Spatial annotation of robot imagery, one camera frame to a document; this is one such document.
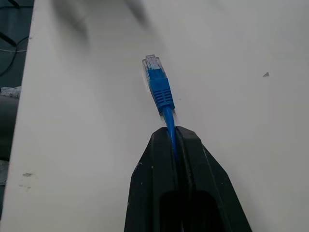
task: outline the blue ethernet cable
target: blue ethernet cable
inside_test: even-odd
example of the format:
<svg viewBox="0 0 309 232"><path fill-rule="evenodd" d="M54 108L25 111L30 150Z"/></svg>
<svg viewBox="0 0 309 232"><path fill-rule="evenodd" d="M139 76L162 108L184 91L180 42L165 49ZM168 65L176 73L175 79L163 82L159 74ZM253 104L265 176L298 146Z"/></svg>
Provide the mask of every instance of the blue ethernet cable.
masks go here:
<svg viewBox="0 0 309 232"><path fill-rule="evenodd" d="M176 151L175 123L173 109L175 109L172 93L169 87L169 80L164 72L159 57L155 55L146 56L143 60L149 89L154 98L160 114L163 114L172 142L174 156L178 159Z"/></svg>

